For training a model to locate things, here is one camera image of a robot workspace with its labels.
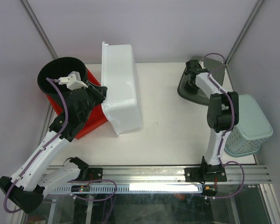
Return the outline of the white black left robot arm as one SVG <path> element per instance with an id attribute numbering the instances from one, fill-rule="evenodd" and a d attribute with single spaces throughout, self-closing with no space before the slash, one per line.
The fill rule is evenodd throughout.
<path id="1" fill-rule="evenodd" d="M 74 180 L 84 181 L 88 177 L 89 165 L 78 157 L 70 159 L 64 167 L 49 175 L 44 174 L 57 154 L 84 128 L 93 108 L 101 104 L 107 94 L 106 86 L 89 81 L 67 84 L 66 91 L 59 88 L 63 84 L 61 79 L 46 79 L 45 86 L 51 86 L 58 95 L 63 112 L 53 120 L 42 142 L 26 162 L 11 176 L 0 178 L 6 213 L 22 210 L 29 214 L 59 185 Z"/>

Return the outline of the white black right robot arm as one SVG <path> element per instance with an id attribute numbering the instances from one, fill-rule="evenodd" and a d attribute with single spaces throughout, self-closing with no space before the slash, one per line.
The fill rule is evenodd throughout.
<path id="1" fill-rule="evenodd" d="M 180 97 L 206 105 L 207 124 L 210 139 L 200 166 L 186 168 L 187 182 L 225 182 L 222 152 L 228 136 L 239 121 L 239 96 L 235 91 L 227 91 L 218 83 L 211 71 L 204 67 L 203 61 L 189 60 L 179 82 L 177 92 Z"/>

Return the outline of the dark green plastic tray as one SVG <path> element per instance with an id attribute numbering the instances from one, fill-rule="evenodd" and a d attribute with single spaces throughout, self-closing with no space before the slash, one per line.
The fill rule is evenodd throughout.
<path id="1" fill-rule="evenodd" d="M 186 62 L 185 69 L 183 71 L 181 80 L 179 82 L 179 85 L 177 87 L 177 92 L 180 97 L 200 104 L 200 105 L 205 105 L 207 106 L 209 104 L 209 99 L 205 95 L 205 93 L 199 89 L 197 91 L 197 94 L 194 94 L 191 92 L 191 85 L 189 84 L 189 79 L 190 79 L 190 73 L 189 69 L 193 65 L 198 65 L 198 62 L 202 59 L 202 56 L 194 56 L 192 57 L 189 61 Z M 220 84 L 223 85 L 224 83 L 224 74 L 225 74 L 225 68 L 222 62 L 211 59 L 206 57 L 203 60 L 204 67 L 212 71 L 212 76 L 213 78 Z"/>

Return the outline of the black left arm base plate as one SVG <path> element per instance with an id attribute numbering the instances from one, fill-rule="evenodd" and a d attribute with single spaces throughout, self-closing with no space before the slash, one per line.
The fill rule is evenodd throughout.
<path id="1" fill-rule="evenodd" d="M 82 172 L 82 174 L 78 177 L 78 180 L 84 182 L 90 182 L 90 181 L 101 182 L 102 177 L 103 177 L 103 168 L 89 167 Z"/>

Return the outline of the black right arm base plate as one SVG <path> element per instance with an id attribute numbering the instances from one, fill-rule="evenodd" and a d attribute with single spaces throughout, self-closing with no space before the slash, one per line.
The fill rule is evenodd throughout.
<path id="1" fill-rule="evenodd" d="M 202 168 L 185 168 L 185 181 L 198 182 L 205 184 L 206 182 L 227 182 L 227 176 L 224 168 L 211 171 L 205 171 Z"/>

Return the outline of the white plastic tub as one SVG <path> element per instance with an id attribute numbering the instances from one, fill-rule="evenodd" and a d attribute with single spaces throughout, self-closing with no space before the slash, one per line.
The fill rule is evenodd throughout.
<path id="1" fill-rule="evenodd" d="M 115 133 L 142 128 L 140 88 L 130 44 L 102 42 L 101 85 L 107 87 L 102 111 Z"/>

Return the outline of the light teal perforated basket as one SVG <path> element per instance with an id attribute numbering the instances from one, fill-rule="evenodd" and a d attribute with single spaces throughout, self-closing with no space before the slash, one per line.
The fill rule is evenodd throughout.
<path id="1" fill-rule="evenodd" d="M 255 98 L 240 95 L 239 122 L 228 136 L 224 151 L 235 158 L 256 154 L 272 134 L 273 128 Z"/>

